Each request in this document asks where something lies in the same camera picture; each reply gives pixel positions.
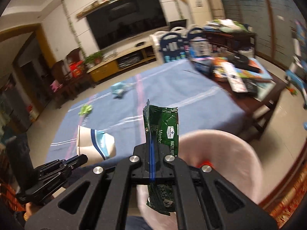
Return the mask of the paper bowl cup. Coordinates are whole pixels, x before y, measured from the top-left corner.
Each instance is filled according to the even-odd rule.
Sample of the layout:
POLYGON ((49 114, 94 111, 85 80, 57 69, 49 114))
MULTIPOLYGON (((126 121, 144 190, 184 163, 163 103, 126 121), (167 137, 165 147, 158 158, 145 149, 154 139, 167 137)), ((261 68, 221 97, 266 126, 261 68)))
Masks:
POLYGON ((77 155, 86 155, 83 167, 106 161, 116 156, 115 138, 101 130, 78 126, 77 155))

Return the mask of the light blue tissue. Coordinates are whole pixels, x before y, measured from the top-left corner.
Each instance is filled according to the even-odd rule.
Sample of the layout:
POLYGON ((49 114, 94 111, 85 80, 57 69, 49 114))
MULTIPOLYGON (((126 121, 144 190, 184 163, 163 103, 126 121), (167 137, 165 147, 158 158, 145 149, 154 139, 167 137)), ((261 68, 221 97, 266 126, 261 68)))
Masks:
POLYGON ((133 86, 133 84, 125 83, 125 82, 118 82, 113 84, 110 89, 111 93, 116 98, 123 98, 123 96, 129 91, 129 89, 133 86))

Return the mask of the white trash bin with liner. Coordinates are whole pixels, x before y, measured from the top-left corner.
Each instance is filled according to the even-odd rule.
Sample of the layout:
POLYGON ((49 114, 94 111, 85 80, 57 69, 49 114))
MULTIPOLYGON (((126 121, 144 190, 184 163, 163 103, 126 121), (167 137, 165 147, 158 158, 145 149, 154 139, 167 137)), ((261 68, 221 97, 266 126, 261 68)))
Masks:
POLYGON ((163 215, 149 207, 146 185, 137 186, 137 202, 152 229, 257 229, 264 224, 260 202, 263 170, 254 149, 241 138, 219 130, 180 136, 178 155, 163 154, 157 182, 173 189, 163 215))

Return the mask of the red gift box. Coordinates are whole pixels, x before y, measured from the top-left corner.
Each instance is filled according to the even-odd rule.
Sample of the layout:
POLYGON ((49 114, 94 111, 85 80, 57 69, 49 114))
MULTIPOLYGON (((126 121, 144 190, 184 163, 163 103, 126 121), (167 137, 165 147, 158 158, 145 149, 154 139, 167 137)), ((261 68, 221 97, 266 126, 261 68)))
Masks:
POLYGON ((78 78, 85 73, 85 65, 82 60, 70 63, 69 68, 73 78, 78 78))

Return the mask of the dark green hazelnut bag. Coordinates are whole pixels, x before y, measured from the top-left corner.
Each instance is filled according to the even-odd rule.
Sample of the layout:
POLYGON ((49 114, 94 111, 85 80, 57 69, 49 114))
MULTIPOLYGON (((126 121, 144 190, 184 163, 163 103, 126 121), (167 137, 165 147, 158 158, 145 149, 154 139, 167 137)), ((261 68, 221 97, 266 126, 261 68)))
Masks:
POLYGON ((166 183, 160 184, 167 155, 178 155, 178 108, 164 108, 147 101, 143 108, 144 127, 149 127, 158 145, 156 178, 147 185, 146 205, 160 214, 169 216, 175 211, 173 191, 166 183))

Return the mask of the dark wooden side table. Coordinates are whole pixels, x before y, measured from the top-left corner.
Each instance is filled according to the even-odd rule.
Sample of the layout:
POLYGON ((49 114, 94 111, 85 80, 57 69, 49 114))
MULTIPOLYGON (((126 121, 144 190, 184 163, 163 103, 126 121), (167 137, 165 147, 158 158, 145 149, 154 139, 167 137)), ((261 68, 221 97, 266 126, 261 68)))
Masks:
POLYGON ((203 33, 202 39, 198 37, 190 42, 188 59, 197 71, 226 89, 233 101, 244 111, 244 122, 239 133, 245 141, 259 140, 273 116, 286 83, 267 71, 257 59, 239 53, 242 47, 255 46, 254 33, 225 33, 205 29, 203 33), (234 66, 248 90, 247 93, 232 91, 223 62, 234 66))

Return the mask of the white baby fence panel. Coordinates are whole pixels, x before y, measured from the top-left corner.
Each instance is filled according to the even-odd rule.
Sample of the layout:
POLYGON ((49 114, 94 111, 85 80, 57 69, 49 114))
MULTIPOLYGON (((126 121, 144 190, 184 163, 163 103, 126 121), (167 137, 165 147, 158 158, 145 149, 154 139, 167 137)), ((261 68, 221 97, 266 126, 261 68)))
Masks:
POLYGON ((168 63, 189 57, 190 41, 202 37, 202 28, 196 24, 188 28, 176 26, 170 31, 158 31, 150 35, 156 60, 168 63))

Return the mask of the white standing air conditioner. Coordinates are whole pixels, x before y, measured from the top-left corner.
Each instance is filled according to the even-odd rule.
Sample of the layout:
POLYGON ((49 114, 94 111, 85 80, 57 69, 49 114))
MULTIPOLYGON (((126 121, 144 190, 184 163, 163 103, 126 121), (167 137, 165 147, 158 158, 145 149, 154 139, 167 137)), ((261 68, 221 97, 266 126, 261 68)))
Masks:
POLYGON ((212 20, 212 12, 208 0, 187 0, 192 21, 194 24, 204 26, 212 20))

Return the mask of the green wrapper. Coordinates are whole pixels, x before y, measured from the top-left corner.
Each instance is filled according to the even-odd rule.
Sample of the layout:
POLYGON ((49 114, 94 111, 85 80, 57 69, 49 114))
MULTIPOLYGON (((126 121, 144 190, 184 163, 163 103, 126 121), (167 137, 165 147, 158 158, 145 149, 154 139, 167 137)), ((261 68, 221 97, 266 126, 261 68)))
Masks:
POLYGON ((79 116, 81 117, 86 117, 87 115, 89 115, 93 110, 93 106, 92 105, 89 105, 89 104, 86 104, 86 105, 83 105, 78 113, 79 116))

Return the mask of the dark wooden chair left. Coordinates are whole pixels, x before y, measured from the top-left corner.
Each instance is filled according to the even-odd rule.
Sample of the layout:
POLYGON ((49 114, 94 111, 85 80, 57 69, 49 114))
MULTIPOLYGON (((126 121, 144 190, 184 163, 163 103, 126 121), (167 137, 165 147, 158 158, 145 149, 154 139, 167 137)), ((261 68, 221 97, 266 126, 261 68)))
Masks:
POLYGON ((56 62, 51 68, 51 74, 54 80, 57 80, 63 85, 57 92, 52 92, 52 98, 55 101, 56 108, 61 108, 61 106, 67 100, 74 100, 77 97, 77 94, 73 92, 71 86, 69 85, 71 77, 69 74, 64 74, 63 68, 63 60, 56 62))

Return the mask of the white remote control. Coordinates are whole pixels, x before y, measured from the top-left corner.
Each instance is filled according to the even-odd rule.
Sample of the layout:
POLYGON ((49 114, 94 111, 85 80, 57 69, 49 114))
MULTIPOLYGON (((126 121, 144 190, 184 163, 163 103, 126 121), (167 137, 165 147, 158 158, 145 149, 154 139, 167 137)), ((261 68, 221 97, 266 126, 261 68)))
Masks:
POLYGON ((239 74, 236 72, 234 66, 229 62, 222 63, 223 69, 226 73, 227 80, 230 84, 230 87, 233 92, 236 93, 247 93, 248 90, 246 89, 243 80, 240 78, 239 74))

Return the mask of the black laptop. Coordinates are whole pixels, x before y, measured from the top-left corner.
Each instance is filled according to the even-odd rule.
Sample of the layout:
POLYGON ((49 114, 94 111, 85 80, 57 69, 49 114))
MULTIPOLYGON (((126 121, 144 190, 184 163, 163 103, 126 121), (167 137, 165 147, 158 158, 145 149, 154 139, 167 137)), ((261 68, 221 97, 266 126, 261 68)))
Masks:
POLYGON ((186 19, 180 19, 180 20, 175 20, 175 21, 171 21, 169 22, 169 29, 173 29, 176 27, 182 27, 185 28, 187 24, 187 20, 186 19))

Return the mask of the person left leg jeans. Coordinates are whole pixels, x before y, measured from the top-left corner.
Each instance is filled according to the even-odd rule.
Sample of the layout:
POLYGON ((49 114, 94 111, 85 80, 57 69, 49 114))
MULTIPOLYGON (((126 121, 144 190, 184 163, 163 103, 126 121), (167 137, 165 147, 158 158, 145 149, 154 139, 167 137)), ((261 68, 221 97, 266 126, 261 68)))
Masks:
POLYGON ((143 217, 127 216, 125 230, 152 230, 143 217))

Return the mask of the green potted plant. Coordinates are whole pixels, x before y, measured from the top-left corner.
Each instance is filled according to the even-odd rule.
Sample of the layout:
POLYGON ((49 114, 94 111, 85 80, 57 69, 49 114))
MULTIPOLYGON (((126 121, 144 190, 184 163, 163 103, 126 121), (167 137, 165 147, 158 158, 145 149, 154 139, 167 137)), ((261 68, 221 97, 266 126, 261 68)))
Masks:
POLYGON ((100 62, 102 62, 103 60, 103 53, 101 51, 95 52, 89 56, 87 56, 84 60, 84 64, 88 65, 88 64, 93 64, 93 65, 97 65, 100 62))

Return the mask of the dark wooden chair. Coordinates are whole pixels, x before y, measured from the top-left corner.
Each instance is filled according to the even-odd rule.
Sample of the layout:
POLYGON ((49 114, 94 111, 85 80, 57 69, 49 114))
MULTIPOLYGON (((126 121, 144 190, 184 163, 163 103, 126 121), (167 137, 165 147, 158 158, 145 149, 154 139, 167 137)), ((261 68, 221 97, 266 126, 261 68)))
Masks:
POLYGON ((70 51, 68 55, 66 55, 66 60, 72 75, 72 78, 69 81, 69 85, 75 94, 80 92, 80 88, 85 83, 87 83, 92 88, 95 87, 93 79, 87 73, 88 68, 85 65, 85 60, 82 59, 82 51, 80 47, 70 51))
POLYGON ((69 85, 71 77, 69 74, 64 74, 63 68, 63 60, 56 62, 51 68, 51 74, 54 80, 57 80, 63 85, 57 92, 52 92, 52 98, 55 101, 56 108, 61 108, 61 106, 67 100, 74 100, 77 97, 77 94, 73 92, 71 86, 69 85))

